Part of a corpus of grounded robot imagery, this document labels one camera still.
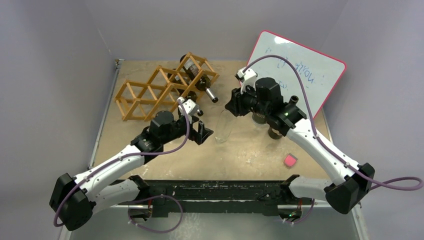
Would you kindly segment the clear square glass bottle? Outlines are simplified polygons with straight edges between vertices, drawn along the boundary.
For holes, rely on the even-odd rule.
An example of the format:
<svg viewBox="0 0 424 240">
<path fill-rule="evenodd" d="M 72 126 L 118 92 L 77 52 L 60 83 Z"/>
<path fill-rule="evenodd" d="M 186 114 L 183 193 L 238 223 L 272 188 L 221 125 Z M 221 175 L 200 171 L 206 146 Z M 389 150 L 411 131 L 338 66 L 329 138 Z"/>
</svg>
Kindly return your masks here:
<svg viewBox="0 0 424 240">
<path fill-rule="evenodd" d="M 215 141 L 218 144 L 226 142 L 234 128 L 237 118 L 227 109 L 224 109 L 218 118 L 215 128 Z"/>
</svg>

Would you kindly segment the dark bottle beige label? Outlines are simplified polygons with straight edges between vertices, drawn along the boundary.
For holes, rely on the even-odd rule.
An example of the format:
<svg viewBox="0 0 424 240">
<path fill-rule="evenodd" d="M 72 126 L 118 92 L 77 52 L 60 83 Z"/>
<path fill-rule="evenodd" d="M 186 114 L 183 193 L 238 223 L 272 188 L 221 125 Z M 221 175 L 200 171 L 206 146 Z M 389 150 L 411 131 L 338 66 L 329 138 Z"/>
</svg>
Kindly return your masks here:
<svg viewBox="0 0 424 240">
<path fill-rule="evenodd" d="M 201 68 L 201 65 L 190 56 L 187 57 L 186 54 L 180 58 L 179 62 L 183 63 L 184 60 L 185 62 L 182 65 L 182 69 L 188 75 L 188 78 L 190 79 L 189 82 L 191 83 L 193 80 L 199 77 L 197 82 L 194 84 L 194 87 L 200 92 L 204 92 L 213 103 L 217 103 L 219 98 L 213 92 L 211 87 L 219 77 L 219 74 L 214 72 L 208 65 L 207 67 L 209 70 L 206 70 L 205 73 L 204 69 Z"/>
</svg>

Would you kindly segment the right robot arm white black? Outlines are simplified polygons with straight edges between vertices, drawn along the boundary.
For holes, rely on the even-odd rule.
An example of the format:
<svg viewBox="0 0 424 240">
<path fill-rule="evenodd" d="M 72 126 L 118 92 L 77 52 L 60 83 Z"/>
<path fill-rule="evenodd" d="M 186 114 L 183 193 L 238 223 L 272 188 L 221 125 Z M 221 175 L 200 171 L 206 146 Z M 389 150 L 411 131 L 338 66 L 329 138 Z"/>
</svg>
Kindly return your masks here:
<svg viewBox="0 0 424 240">
<path fill-rule="evenodd" d="M 375 169 L 344 155 L 326 138 L 321 138 L 307 115 L 297 106 L 299 98 L 285 101 L 271 77 L 253 86 L 231 90 L 225 109 L 235 117 L 260 114 L 272 130 L 301 147 L 326 172 L 329 179 L 292 175 L 282 183 L 280 196 L 288 204 L 300 198 L 326 201 L 335 211 L 348 214 L 371 189 Z"/>
</svg>

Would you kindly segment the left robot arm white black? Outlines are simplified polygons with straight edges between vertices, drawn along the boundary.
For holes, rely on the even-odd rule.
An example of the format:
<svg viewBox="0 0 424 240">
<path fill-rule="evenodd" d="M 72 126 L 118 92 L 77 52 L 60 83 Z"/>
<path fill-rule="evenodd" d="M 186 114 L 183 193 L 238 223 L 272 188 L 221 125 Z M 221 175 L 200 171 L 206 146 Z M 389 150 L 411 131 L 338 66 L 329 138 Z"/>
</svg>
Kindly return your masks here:
<svg viewBox="0 0 424 240">
<path fill-rule="evenodd" d="M 169 111 L 160 111 L 128 145 L 100 165 L 56 180 L 49 200 L 54 211 L 53 225 L 69 231 L 82 227 L 96 213 L 121 203 L 142 205 L 155 199 L 151 187 L 138 175 L 117 182 L 124 174 L 139 168 L 157 156 L 175 153 L 187 141 L 203 144 L 213 134 L 195 114 L 181 110 L 175 119 Z"/>
</svg>

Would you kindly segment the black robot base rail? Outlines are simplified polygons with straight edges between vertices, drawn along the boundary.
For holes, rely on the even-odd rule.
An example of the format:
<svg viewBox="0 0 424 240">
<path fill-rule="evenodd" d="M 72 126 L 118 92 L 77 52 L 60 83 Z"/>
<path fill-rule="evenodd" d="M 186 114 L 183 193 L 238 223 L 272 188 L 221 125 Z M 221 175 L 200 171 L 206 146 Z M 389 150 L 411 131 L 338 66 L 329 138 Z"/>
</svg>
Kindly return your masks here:
<svg viewBox="0 0 424 240">
<path fill-rule="evenodd" d="M 312 199 L 296 198 L 283 180 L 145 180 L 131 204 L 154 218 L 170 213 L 261 214 L 299 219 Z"/>
</svg>

